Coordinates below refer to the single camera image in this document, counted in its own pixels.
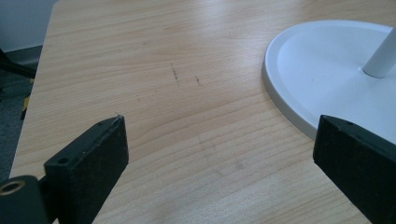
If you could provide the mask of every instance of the wooden table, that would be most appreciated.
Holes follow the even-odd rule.
[[[11,175],[43,176],[122,114],[130,164],[96,223],[367,223],[273,104],[262,60],[297,23],[395,15],[393,0],[61,0]]]

